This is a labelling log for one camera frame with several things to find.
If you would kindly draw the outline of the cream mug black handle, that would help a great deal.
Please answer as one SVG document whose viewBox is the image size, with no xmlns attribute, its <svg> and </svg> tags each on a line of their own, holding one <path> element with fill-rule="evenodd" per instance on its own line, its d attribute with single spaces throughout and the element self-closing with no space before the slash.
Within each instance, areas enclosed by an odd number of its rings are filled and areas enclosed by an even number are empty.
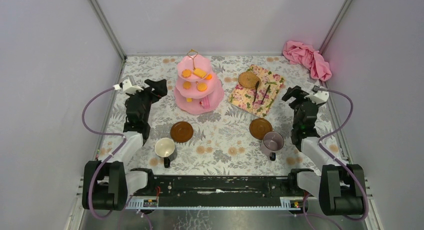
<svg viewBox="0 0 424 230">
<path fill-rule="evenodd" d="M 155 154 L 163 159 L 165 168 L 171 167 L 171 162 L 177 158 L 178 152 L 176 150 L 175 142 L 168 137 L 159 139 L 154 145 Z"/>
</svg>

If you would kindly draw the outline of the mauve mug black handle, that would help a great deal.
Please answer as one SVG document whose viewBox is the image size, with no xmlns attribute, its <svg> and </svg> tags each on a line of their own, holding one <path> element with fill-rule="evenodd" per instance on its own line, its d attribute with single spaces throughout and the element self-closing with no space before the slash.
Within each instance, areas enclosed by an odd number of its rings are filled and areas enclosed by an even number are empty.
<svg viewBox="0 0 424 230">
<path fill-rule="evenodd" d="M 283 136 L 275 131 L 266 133 L 260 145 L 260 151 L 269 158 L 270 161 L 275 161 L 277 152 L 284 146 Z"/>
</svg>

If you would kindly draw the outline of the floral rectangular serving tray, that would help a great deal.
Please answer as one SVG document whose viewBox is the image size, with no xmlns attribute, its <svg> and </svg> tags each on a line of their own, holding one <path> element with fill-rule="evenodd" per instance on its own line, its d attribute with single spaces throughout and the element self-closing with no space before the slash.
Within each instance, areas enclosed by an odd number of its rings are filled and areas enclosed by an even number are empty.
<svg viewBox="0 0 424 230">
<path fill-rule="evenodd" d="M 274 73 L 254 64 L 252 64 L 247 71 L 253 72 L 261 80 L 255 103 L 253 103 L 255 88 L 245 88 L 239 83 L 236 84 L 235 88 L 229 95 L 228 102 L 259 118 L 264 118 L 268 115 L 271 106 L 276 101 L 278 94 L 282 90 L 285 78 L 278 73 Z M 271 85 L 270 91 L 266 95 L 263 104 L 261 104 L 261 100 L 263 99 L 268 85 Z"/>
</svg>

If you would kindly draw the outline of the small orange cookie toy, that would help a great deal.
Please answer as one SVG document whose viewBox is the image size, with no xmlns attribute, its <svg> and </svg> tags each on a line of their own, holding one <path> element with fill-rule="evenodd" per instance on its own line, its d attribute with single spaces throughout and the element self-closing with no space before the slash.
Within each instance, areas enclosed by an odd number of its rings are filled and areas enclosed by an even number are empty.
<svg viewBox="0 0 424 230">
<path fill-rule="evenodd" d="M 201 82 L 201 83 L 198 83 L 196 85 L 196 88 L 197 88 L 197 90 L 199 92 L 204 92 L 204 91 L 206 91 L 208 89 L 208 85 L 206 83 L 204 83 L 204 82 Z"/>
</svg>

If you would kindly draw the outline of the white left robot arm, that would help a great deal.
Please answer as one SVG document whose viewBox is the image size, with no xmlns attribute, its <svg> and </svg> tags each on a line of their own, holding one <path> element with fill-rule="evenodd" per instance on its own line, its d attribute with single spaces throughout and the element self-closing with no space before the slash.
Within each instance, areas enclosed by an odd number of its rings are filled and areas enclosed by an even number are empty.
<svg viewBox="0 0 424 230">
<path fill-rule="evenodd" d="M 133 155 L 147 142 L 151 126 L 148 123 L 151 106 L 168 94 L 167 81 L 146 79 L 146 87 L 133 85 L 130 79 L 98 93 L 96 97 L 122 91 L 128 98 L 124 102 L 125 121 L 123 131 L 117 136 L 121 143 L 112 151 L 84 166 L 82 206 L 98 219 L 103 216 L 97 210 L 121 211 L 127 198 L 139 191 L 148 196 L 155 190 L 155 182 L 144 170 L 126 170 Z"/>
</svg>

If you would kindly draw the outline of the round orange cookie toy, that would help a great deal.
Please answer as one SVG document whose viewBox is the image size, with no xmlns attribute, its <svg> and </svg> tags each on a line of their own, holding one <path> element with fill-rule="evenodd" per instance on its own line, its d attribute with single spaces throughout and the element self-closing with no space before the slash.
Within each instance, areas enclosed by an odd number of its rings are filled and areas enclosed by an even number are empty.
<svg viewBox="0 0 424 230">
<path fill-rule="evenodd" d="M 191 88 L 192 83 L 190 81 L 185 81 L 182 86 L 185 90 L 188 90 Z"/>
</svg>

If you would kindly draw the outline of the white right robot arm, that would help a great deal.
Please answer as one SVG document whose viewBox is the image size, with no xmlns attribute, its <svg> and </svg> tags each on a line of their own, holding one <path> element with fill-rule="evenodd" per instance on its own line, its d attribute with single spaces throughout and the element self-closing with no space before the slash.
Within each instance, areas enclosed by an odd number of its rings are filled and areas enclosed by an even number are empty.
<svg viewBox="0 0 424 230">
<path fill-rule="evenodd" d="M 327 216 L 344 216 L 354 221 L 364 220 L 369 213 L 365 175 L 358 164 L 350 164 L 328 150 L 315 128 L 320 106 L 329 99 L 330 89 L 312 88 L 312 94 L 300 86 L 289 87 L 283 101 L 294 98 L 291 130 L 292 144 L 315 164 L 321 174 L 309 168 L 294 168 L 288 174 L 287 191 L 299 196 L 304 191 L 316 197 L 322 212 Z"/>
</svg>

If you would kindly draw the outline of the orange flower cookie toy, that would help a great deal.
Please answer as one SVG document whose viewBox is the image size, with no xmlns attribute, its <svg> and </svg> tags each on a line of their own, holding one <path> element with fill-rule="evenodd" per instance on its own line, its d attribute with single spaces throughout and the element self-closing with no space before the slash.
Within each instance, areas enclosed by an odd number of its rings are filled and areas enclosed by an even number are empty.
<svg viewBox="0 0 424 230">
<path fill-rule="evenodd" d="M 183 78 L 189 78 L 191 75 L 192 75 L 192 70 L 190 70 L 190 69 L 184 69 L 184 70 L 181 72 L 181 76 L 182 76 Z"/>
</svg>

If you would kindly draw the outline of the pink cake slice toy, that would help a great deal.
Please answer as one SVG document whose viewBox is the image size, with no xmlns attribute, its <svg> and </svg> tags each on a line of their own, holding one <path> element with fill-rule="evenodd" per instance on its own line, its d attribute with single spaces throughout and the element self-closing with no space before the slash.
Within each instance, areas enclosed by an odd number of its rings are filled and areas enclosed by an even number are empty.
<svg viewBox="0 0 424 230">
<path fill-rule="evenodd" d="M 209 99 L 208 98 L 203 98 L 203 99 L 201 99 L 200 101 L 199 101 L 199 104 L 200 104 L 200 106 L 203 108 L 203 109 L 209 109 L 210 107 L 211 107 L 211 105 L 210 105 L 210 101 L 209 101 Z"/>
</svg>

